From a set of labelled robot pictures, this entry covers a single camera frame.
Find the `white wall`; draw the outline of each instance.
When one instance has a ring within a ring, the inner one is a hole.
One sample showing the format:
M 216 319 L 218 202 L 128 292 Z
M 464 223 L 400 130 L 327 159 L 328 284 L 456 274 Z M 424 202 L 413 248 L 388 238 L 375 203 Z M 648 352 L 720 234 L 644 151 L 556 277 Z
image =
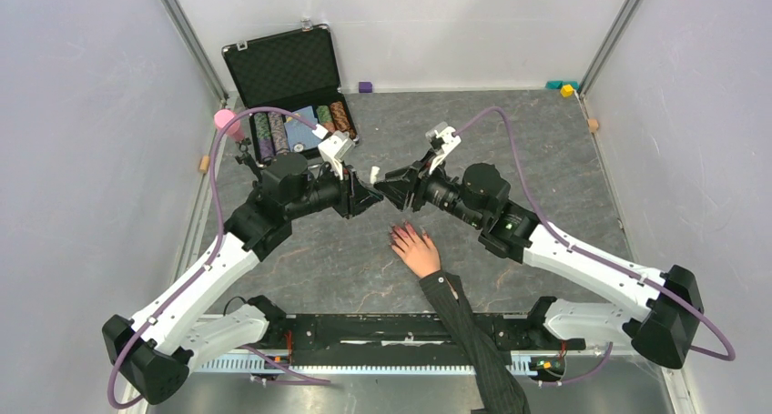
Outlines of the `white wall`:
M 168 285 L 216 99 L 159 0 L 0 9 L 0 412 L 114 412 L 101 327 Z
M 643 0 L 587 97 L 635 253 L 694 270 L 737 349 L 687 360 L 705 413 L 772 405 L 769 1 Z
M 579 80 L 624 0 L 179 0 L 229 90 L 220 49 L 331 25 L 344 88 L 543 87 Z

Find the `pink cylinder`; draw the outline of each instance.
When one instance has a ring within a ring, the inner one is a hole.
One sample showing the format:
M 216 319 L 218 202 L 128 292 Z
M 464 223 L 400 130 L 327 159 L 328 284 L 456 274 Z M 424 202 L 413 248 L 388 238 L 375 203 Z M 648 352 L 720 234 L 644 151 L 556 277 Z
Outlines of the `pink cylinder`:
M 236 113 L 231 111 L 230 109 L 220 109 L 215 114 L 215 127 L 218 130 L 222 130 L 222 128 L 225 127 L 228 121 L 232 120 L 234 116 L 236 116 Z M 241 130 L 240 121 L 237 121 L 236 123 L 234 123 L 233 126 L 231 126 L 228 129 L 228 132 L 226 132 L 225 135 L 230 136 L 237 143 L 244 141 L 244 138 L 246 137 L 244 135 L 244 131 Z

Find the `shiny metal surface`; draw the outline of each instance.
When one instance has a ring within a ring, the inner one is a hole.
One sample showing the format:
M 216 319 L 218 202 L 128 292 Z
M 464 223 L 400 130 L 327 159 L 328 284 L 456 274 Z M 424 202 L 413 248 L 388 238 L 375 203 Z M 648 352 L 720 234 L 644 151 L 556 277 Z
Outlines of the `shiny metal surface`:
M 569 376 L 596 358 L 569 357 Z M 194 373 L 178 394 L 153 414 L 468 414 L 482 407 L 473 377 L 332 376 L 335 385 L 263 388 L 247 376 Z M 593 379 L 559 389 L 539 389 L 521 379 L 531 412 L 571 414 L 671 414 L 659 367 L 615 357 Z

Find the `robotic arm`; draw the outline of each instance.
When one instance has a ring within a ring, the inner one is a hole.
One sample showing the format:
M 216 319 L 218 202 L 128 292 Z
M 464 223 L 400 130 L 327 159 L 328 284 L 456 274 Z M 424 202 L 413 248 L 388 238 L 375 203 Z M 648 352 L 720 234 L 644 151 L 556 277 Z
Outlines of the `robotic arm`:
M 544 327 L 558 339 L 584 338 L 630 344 L 645 358 L 663 367 L 680 369 L 691 348 L 699 320 L 645 280 L 669 289 L 699 312 L 702 301 L 695 276 L 673 266 L 668 272 L 610 255 L 548 226 L 539 217 L 509 200 L 510 184 L 490 164 L 473 164 L 461 180 L 445 174 L 443 161 L 461 142 L 445 124 L 426 134 L 432 145 L 411 165 L 391 171 L 375 184 L 399 210 L 421 209 L 427 202 L 480 230 L 478 240 L 497 257 L 543 268 L 607 299 L 608 304 L 571 303 L 540 298 L 532 316 L 543 316 Z M 583 250 L 574 251 L 577 244 Z M 636 278 L 598 259 L 629 268 Z
M 150 404 L 168 399 L 198 366 L 263 338 L 268 321 L 260 309 L 251 305 L 204 325 L 194 325 L 226 288 L 291 235 L 293 219 L 329 207 L 341 217 L 351 218 L 382 200 L 343 164 L 342 158 L 351 146 L 352 141 L 340 132 L 324 140 L 320 152 L 326 162 L 316 177 L 300 154 L 275 158 L 259 171 L 259 181 L 253 183 L 247 202 L 225 222 L 224 240 L 210 264 L 206 262 L 216 243 L 131 319 L 115 315 L 107 321 L 102 334 L 113 364 L 129 339 L 149 324 L 120 371 Z M 199 274 L 195 268 L 200 267 L 204 269 Z M 174 294 L 178 294 L 174 301 L 160 316 L 153 317 L 159 305 Z

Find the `gray tabletop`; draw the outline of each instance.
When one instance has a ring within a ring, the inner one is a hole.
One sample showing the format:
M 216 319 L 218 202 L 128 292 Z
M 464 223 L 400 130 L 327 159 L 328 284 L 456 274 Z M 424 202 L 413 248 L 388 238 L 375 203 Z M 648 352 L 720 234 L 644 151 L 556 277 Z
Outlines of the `gray tabletop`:
M 423 134 L 445 121 L 460 127 L 487 106 L 501 106 L 513 130 L 528 185 L 551 220 L 566 232 L 629 258 L 625 237 L 600 167 L 593 139 L 576 100 L 556 91 L 480 91 L 366 94 L 346 97 L 361 143 L 347 162 L 366 179 L 404 167 L 428 149 Z M 226 145 L 218 176 L 224 214 L 244 202 L 253 176 Z M 529 207 L 514 168 L 504 125 L 486 117 L 462 136 L 449 156 L 449 176 L 476 162 L 495 164 L 512 183 L 510 197 Z M 441 252 L 442 266 L 462 277 L 476 311 L 527 311 L 540 296 L 602 301 L 594 293 L 538 268 L 489 254 L 478 232 L 435 207 L 399 212 L 389 202 L 351 220 L 328 210 L 293 222 L 293 234 L 265 261 L 231 286 L 212 306 L 222 312 L 234 296 L 266 295 L 289 313 L 422 312 L 431 310 L 415 276 L 389 248 L 389 226 L 409 220 L 425 227 Z M 203 246 L 214 237 L 214 214 Z

